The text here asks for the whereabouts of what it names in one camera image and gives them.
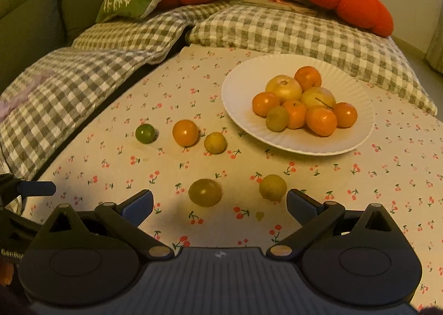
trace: green sofa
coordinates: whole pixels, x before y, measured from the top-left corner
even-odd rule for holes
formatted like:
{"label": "green sofa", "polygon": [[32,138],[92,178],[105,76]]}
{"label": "green sofa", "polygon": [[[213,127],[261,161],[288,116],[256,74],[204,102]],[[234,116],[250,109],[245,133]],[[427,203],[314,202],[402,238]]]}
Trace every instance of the green sofa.
{"label": "green sofa", "polygon": [[69,46],[103,0],[0,0],[0,93],[28,66]]}

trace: white plate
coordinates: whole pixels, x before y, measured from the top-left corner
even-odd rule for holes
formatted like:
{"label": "white plate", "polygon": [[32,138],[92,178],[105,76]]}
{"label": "white plate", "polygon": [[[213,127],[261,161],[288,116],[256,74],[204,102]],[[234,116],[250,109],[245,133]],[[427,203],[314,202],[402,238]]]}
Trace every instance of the white plate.
{"label": "white plate", "polygon": [[[276,75],[293,76],[302,66],[313,66],[322,75],[322,87],[330,90],[337,102],[352,104],[357,122],[348,129],[337,129],[329,137],[319,137],[304,129],[272,132],[265,119],[252,111],[252,99],[265,90]],[[374,127],[374,109],[365,90],[351,76],[324,61],[302,55],[264,55],[237,66],[221,87],[221,100],[231,119],[255,138],[283,150],[315,156],[342,154],[354,150],[368,139]]]}

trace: fruit on plate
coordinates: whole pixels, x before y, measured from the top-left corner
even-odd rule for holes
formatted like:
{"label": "fruit on plate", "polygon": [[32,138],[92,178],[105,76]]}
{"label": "fruit on plate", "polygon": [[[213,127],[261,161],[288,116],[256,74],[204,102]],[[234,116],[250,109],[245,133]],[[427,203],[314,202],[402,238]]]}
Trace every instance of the fruit on plate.
{"label": "fruit on plate", "polygon": [[266,117],[269,109],[279,105],[280,98],[270,91],[261,92],[252,99],[252,110],[260,117]]}
{"label": "fruit on plate", "polygon": [[205,149],[211,154],[221,154],[226,150],[227,142],[225,137],[221,132],[211,132],[203,143],[205,145]]}
{"label": "fruit on plate", "polygon": [[263,198],[271,201],[280,201],[287,191],[286,182],[278,175],[265,176],[258,187]]}
{"label": "fruit on plate", "polygon": [[299,129],[303,127],[306,117],[306,107],[297,100],[285,101],[282,105],[289,113],[288,129]]}
{"label": "fruit on plate", "polygon": [[334,95],[328,89],[321,87],[306,90],[302,94],[300,101],[306,106],[307,110],[317,105],[333,108],[336,103]]}
{"label": "fruit on plate", "polygon": [[188,196],[194,204],[210,207],[222,199],[222,189],[214,180],[200,179],[189,187]]}
{"label": "fruit on plate", "polygon": [[287,100],[299,100],[303,92],[298,81],[287,75],[277,75],[269,80],[266,91],[276,94],[280,98],[280,104]]}
{"label": "fruit on plate", "polygon": [[322,77],[313,66],[303,66],[297,70],[294,79],[298,81],[303,91],[322,86]]}
{"label": "fruit on plate", "polygon": [[333,110],[339,128],[350,128],[357,121],[357,110],[348,103],[336,103]]}
{"label": "fruit on plate", "polygon": [[283,131],[289,123],[289,112],[283,106],[275,106],[266,116],[266,127],[275,132]]}
{"label": "fruit on plate", "polygon": [[156,130],[150,124],[141,124],[136,129],[136,139],[142,144],[150,144],[156,139]]}
{"label": "fruit on plate", "polygon": [[306,125],[317,135],[330,136],[337,128],[337,117],[331,109],[316,105],[307,110]]}
{"label": "fruit on plate", "polygon": [[180,120],[172,128],[172,136],[178,145],[186,148],[197,142],[199,128],[191,120]]}

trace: tomato stem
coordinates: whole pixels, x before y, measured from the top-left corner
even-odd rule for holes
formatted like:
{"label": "tomato stem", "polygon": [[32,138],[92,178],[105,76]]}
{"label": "tomato stem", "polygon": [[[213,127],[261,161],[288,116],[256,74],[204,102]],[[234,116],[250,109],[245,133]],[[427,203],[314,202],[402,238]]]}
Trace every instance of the tomato stem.
{"label": "tomato stem", "polygon": [[315,98],[316,100],[320,101],[320,103],[322,103],[325,107],[327,107],[328,109],[333,109],[332,107],[330,107],[329,105],[327,105],[327,103],[325,103],[324,101],[321,101],[319,98]]}

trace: gingham blanket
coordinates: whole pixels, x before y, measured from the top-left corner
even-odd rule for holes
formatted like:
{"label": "gingham blanket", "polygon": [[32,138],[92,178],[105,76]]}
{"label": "gingham blanket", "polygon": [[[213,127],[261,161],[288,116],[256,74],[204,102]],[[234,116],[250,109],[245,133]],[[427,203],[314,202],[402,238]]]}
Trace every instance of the gingham blanket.
{"label": "gingham blanket", "polygon": [[162,62],[187,26],[227,7],[226,1],[187,6],[138,22],[115,21],[86,30],[21,73],[0,95],[9,101],[45,70],[55,73],[0,124],[0,148],[15,176],[30,180],[130,75]]}
{"label": "gingham blanket", "polygon": [[202,20],[188,42],[264,53],[294,53],[326,61],[424,111],[437,107],[391,38],[321,19],[249,5],[232,5]]}

